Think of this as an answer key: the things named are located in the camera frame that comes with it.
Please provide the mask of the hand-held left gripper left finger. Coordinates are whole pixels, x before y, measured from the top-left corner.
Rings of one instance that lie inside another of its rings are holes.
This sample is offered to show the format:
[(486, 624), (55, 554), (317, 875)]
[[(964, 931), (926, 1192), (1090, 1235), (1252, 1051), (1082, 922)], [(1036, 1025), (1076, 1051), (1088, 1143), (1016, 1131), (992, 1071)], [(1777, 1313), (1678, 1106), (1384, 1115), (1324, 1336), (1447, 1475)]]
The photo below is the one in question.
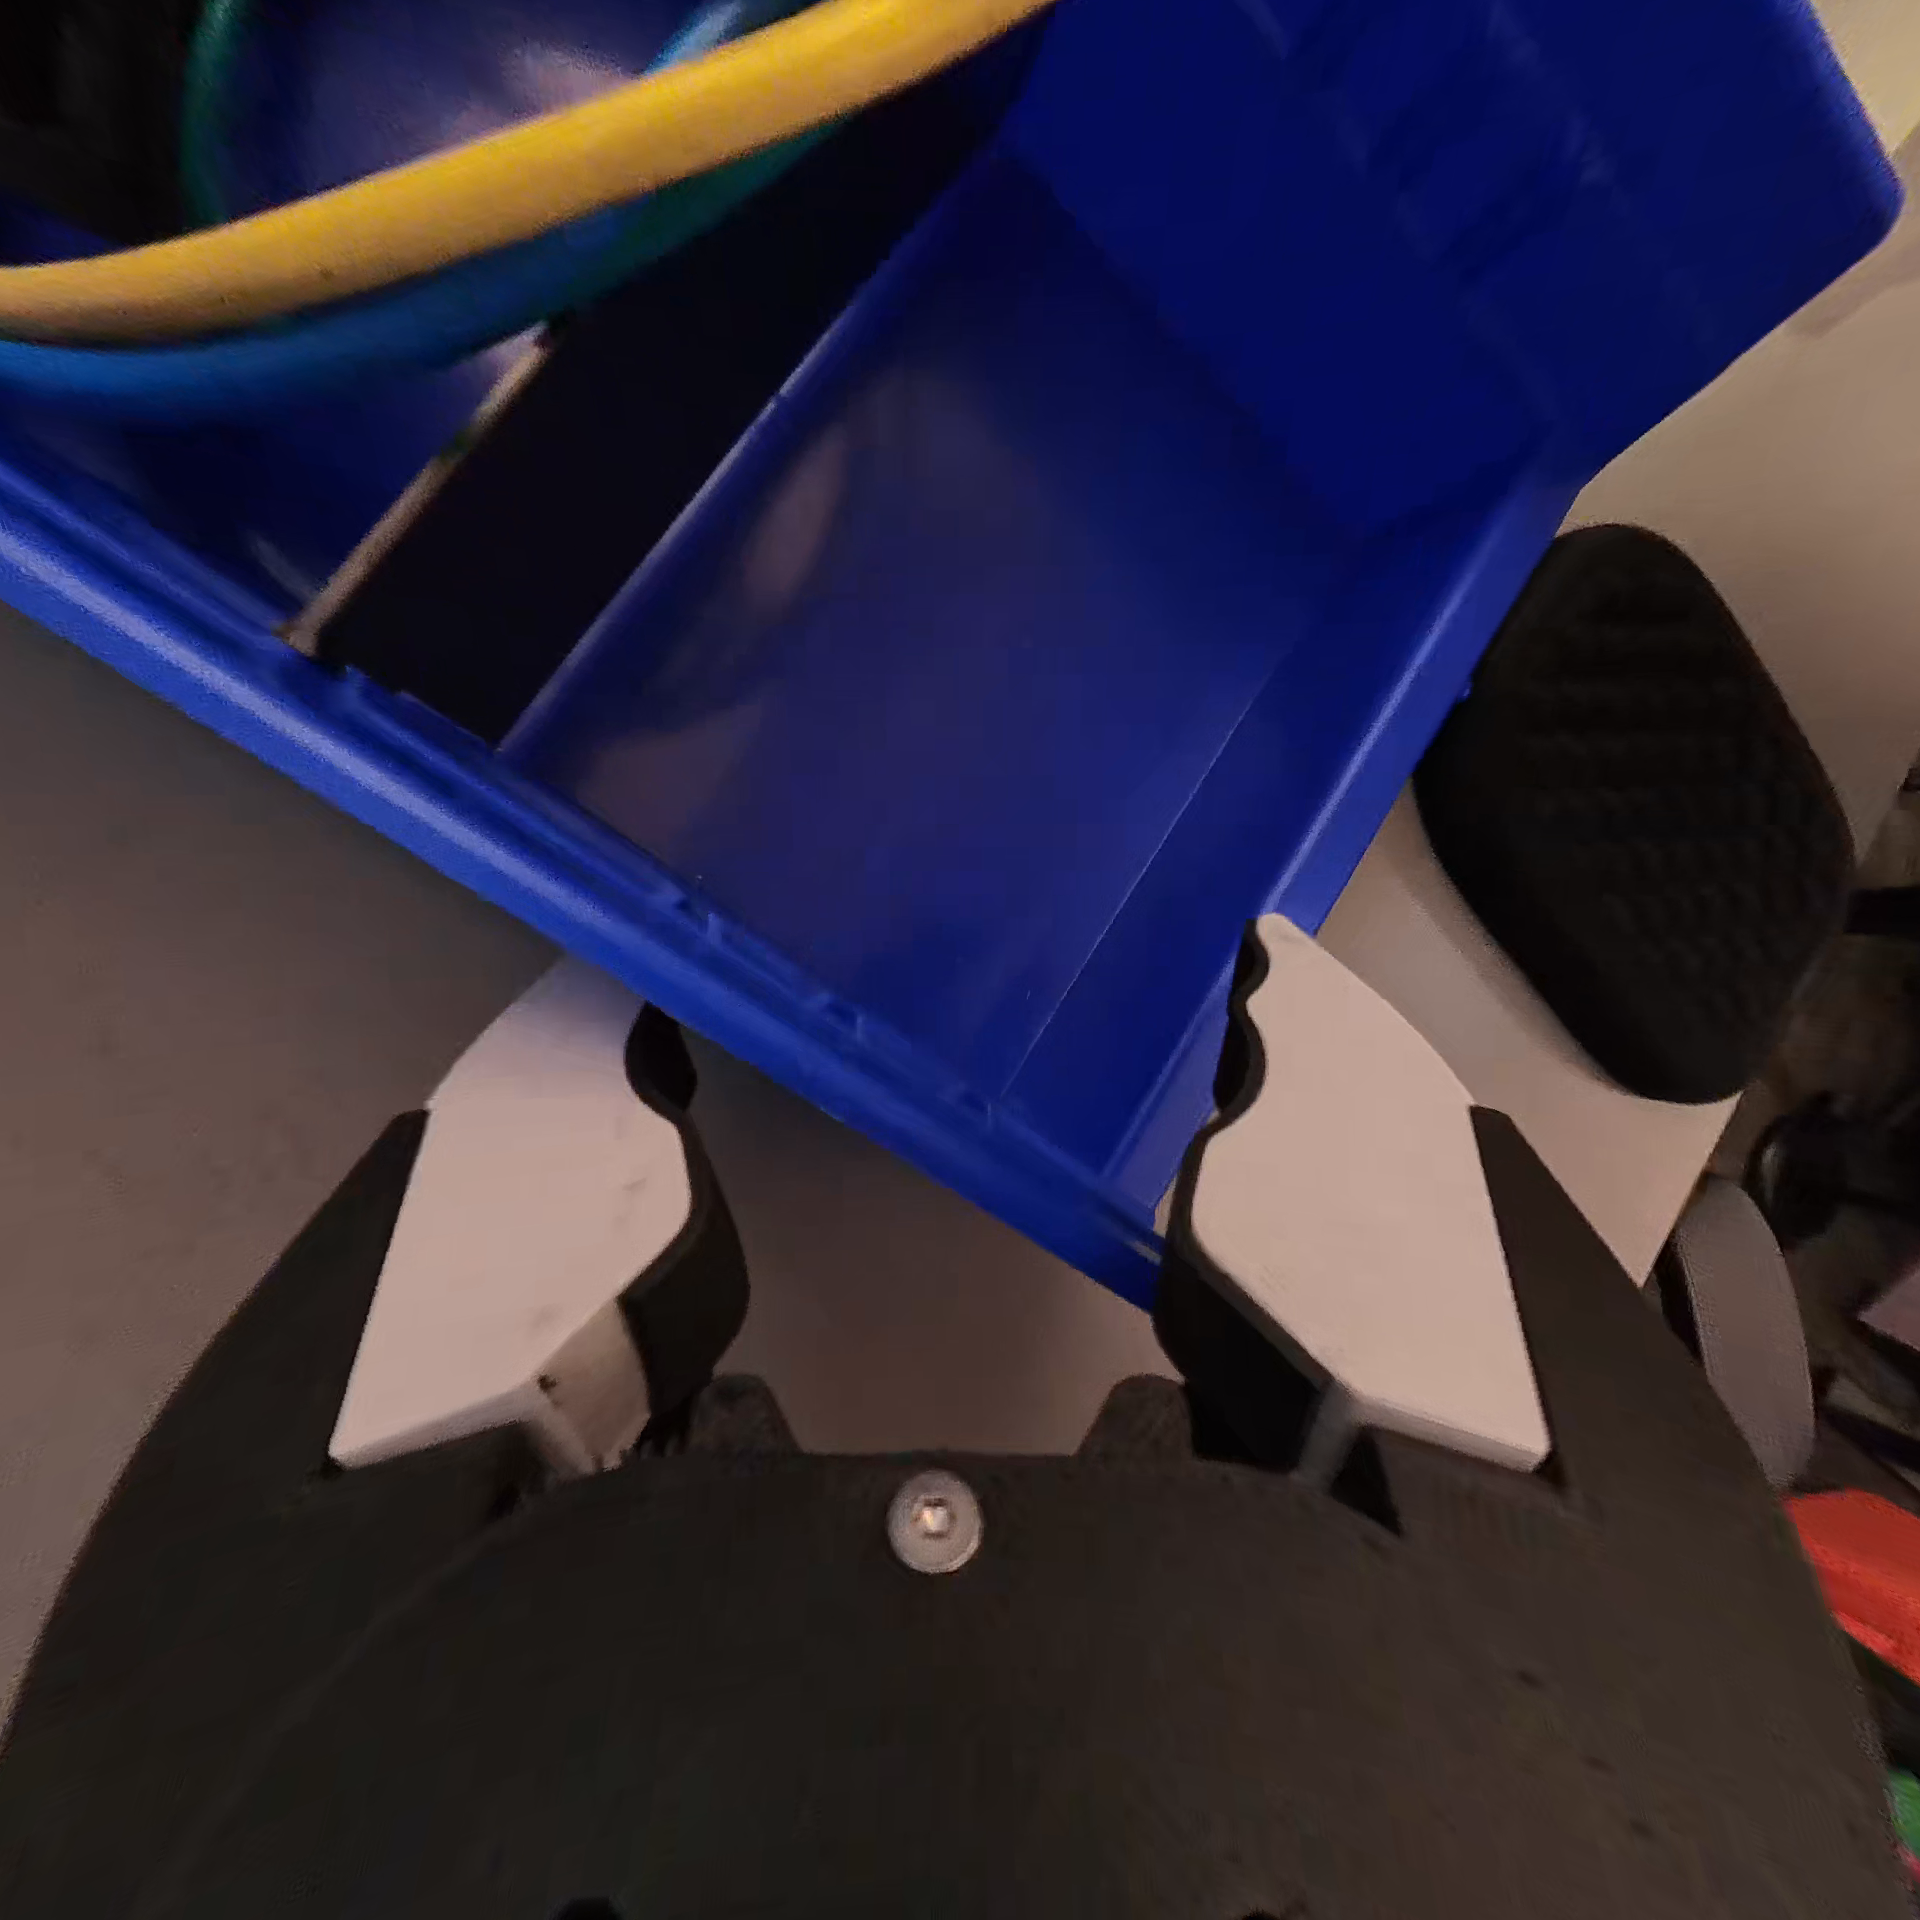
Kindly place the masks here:
[(593, 967), (469, 1045), (422, 1109), (334, 1466), (517, 1433), (585, 1476), (703, 1389), (752, 1284), (695, 1091), (673, 1019)]

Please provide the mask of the blue plastic bin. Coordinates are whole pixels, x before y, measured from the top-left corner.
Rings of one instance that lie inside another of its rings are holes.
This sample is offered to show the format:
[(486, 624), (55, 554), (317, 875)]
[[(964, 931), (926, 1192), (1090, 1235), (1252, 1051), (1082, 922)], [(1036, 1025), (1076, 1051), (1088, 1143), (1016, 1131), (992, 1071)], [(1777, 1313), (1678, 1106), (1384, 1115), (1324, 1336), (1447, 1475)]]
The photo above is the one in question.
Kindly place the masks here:
[(1576, 493), (1902, 191), (1810, 5), (954, 67), (992, 130), (502, 744), (281, 631), (557, 330), (7, 353), (5, 601), (1145, 1303), (1240, 925), (1326, 920)]

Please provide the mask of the red object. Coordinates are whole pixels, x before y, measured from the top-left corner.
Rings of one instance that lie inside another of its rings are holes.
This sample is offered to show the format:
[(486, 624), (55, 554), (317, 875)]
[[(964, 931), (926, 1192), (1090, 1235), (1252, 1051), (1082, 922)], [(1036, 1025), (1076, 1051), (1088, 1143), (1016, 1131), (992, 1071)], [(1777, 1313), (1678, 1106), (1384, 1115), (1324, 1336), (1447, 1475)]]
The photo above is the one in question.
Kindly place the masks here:
[(1918, 1517), (1858, 1490), (1799, 1496), (1784, 1513), (1839, 1628), (1918, 1677)]

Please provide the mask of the dark bin divider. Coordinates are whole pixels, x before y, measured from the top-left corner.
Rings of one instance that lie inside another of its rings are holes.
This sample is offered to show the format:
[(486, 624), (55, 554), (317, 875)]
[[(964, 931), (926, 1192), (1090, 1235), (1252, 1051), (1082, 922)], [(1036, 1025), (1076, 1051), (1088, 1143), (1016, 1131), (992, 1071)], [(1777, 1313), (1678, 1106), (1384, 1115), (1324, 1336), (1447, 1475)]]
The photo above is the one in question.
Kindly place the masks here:
[(857, 113), (564, 321), (284, 643), (502, 744), (1000, 111), (954, 67)]

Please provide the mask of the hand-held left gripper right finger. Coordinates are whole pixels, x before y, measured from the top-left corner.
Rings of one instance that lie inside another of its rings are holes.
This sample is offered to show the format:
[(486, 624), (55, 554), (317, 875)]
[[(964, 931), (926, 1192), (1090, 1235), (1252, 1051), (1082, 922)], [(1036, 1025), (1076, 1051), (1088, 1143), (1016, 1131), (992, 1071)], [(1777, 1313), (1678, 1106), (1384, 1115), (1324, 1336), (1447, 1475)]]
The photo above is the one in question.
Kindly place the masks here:
[(1240, 936), (1154, 1331), (1266, 1469), (1336, 1476), (1365, 1433), (1522, 1475), (1552, 1451), (1470, 1093), (1281, 914)]

